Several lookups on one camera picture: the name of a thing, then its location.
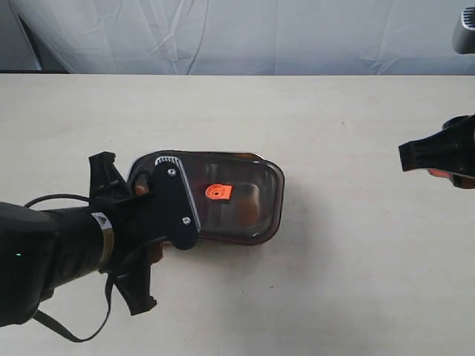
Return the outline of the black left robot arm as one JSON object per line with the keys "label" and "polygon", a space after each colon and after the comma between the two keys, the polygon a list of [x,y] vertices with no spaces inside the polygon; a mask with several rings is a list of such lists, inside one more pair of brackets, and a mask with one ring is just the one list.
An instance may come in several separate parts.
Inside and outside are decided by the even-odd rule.
{"label": "black left robot arm", "polygon": [[163,167],[139,172],[149,187],[136,194],[114,166],[113,153],[89,159],[90,194],[82,207],[37,211],[1,204],[1,324],[40,318],[39,304],[66,283],[97,271],[106,291],[118,289],[132,315],[156,306],[150,247],[159,240]]}

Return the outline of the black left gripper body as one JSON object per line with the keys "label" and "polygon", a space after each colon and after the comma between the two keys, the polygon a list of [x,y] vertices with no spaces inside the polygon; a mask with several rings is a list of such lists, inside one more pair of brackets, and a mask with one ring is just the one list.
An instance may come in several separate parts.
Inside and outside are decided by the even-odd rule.
{"label": "black left gripper body", "polygon": [[116,155],[102,152],[88,158],[89,206],[106,219],[98,271],[123,297],[132,316],[150,311],[157,301],[150,294],[151,263],[140,243],[145,232],[139,224],[138,196],[114,165]]}

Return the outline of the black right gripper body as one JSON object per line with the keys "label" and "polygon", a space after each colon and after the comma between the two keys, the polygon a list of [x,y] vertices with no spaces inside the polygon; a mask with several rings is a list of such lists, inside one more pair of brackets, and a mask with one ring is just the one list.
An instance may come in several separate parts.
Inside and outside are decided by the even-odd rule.
{"label": "black right gripper body", "polygon": [[399,146],[402,170],[437,169],[453,174],[451,184],[474,188],[474,115],[449,119],[442,129],[423,139]]}

